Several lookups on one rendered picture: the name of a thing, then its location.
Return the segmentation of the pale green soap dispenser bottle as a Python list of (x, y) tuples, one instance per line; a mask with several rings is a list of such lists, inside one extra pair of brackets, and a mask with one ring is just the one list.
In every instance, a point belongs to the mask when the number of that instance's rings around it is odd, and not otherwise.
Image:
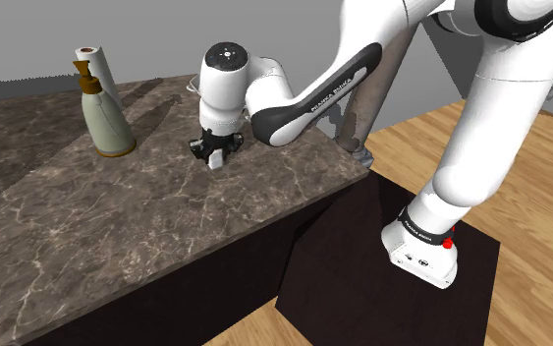
[(118, 104), (102, 87), (99, 78), (91, 73), (88, 60), (77, 60), (73, 64), (81, 75), (83, 117), (96, 152), (104, 157), (120, 157), (132, 152), (137, 140)]

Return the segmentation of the white paper towel roll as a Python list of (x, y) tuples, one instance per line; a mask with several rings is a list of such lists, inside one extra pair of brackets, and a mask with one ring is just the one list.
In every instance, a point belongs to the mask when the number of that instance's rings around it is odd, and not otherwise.
[(99, 78), (101, 86), (118, 104), (120, 109), (123, 109), (122, 101), (116, 90), (116, 85), (105, 57), (104, 50), (101, 46), (98, 47), (80, 47), (75, 50), (79, 60), (87, 60), (88, 68), (91, 73)]

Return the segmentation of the dark robot stand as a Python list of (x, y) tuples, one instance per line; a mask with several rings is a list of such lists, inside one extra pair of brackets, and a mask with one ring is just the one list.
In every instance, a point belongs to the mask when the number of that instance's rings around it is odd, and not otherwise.
[(449, 288), (405, 272), (380, 231), (413, 196), (369, 172), (297, 241), (276, 308), (312, 346), (484, 345), (500, 244), (460, 221)]

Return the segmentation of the grey brown slanted post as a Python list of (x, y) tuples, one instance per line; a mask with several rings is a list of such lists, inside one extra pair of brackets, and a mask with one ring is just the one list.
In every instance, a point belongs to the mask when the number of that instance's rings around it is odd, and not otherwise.
[(418, 24), (415, 24), (410, 29), (404, 29), (383, 49), (381, 61), (375, 70), (352, 90), (344, 111), (343, 125), (336, 132), (336, 143), (366, 168), (371, 167), (373, 156), (364, 146), (365, 142), (417, 27)]

